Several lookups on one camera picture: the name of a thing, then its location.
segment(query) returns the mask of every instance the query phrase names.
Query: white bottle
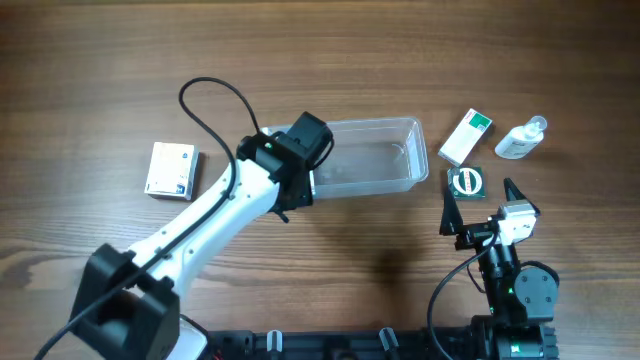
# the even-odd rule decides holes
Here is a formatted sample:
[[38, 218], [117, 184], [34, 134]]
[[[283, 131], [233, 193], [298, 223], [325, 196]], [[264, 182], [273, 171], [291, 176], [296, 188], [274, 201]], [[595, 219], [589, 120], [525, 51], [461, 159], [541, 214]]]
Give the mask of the white bottle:
[[505, 159], [520, 159], [542, 141], [542, 131], [547, 128], [547, 120], [534, 116], [524, 126], [511, 129], [496, 146], [496, 154]]

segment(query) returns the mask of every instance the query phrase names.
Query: bottle cap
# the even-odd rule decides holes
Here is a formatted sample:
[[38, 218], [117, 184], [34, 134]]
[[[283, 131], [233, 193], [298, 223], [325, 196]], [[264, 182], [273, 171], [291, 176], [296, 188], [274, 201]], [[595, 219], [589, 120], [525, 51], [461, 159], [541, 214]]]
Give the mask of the bottle cap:
[[536, 115], [524, 125], [524, 134], [528, 138], [534, 138], [546, 128], [547, 119], [540, 115]]

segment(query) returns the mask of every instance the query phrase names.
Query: wooden table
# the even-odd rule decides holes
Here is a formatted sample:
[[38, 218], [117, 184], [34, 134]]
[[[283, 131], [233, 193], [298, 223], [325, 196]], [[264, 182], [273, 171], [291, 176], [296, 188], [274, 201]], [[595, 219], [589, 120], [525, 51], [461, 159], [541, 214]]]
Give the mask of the wooden table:
[[[640, 356], [640, 7], [636, 2], [244, 1], [0, 8], [0, 359], [27, 359], [68, 318], [87, 256], [143, 239], [188, 204], [143, 194], [154, 141], [197, 144], [200, 192], [225, 168], [180, 110], [195, 76], [225, 79], [262, 126], [410, 115], [430, 175], [409, 193], [318, 201], [260, 218], [216, 256], [183, 311], [209, 329], [362, 330], [425, 324], [441, 278], [470, 256], [438, 235], [436, 154], [473, 107], [495, 131], [475, 147], [488, 196], [511, 177], [542, 209], [519, 247], [562, 278], [563, 359]], [[252, 127], [224, 88], [187, 101], [232, 146]], [[527, 158], [493, 147], [532, 115], [549, 120]], [[487, 314], [459, 275], [438, 325]], [[95, 354], [73, 336], [52, 359]]]

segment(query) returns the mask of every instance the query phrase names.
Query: clear plastic bin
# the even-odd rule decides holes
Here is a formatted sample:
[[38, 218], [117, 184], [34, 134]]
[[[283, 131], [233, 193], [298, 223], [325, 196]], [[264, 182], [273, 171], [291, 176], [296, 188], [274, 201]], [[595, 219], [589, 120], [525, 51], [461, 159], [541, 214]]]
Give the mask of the clear plastic bin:
[[[413, 117], [327, 122], [335, 146], [311, 174], [314, 198], [326, 199], [408, 191], [427, 178], [427, 148]], [[291, 125], [270, 126], [271, 135]]]

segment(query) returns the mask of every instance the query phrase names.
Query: bottle label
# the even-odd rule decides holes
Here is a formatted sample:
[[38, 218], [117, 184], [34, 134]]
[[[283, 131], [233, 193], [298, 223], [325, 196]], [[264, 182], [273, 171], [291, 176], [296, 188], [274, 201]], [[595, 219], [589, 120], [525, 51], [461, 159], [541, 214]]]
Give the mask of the bottle label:
[[539, 142], [523, 143], [515, 140], [511, 145], [504, 149], [503, 154], [508, 156], [524, 156], [538, 144]]

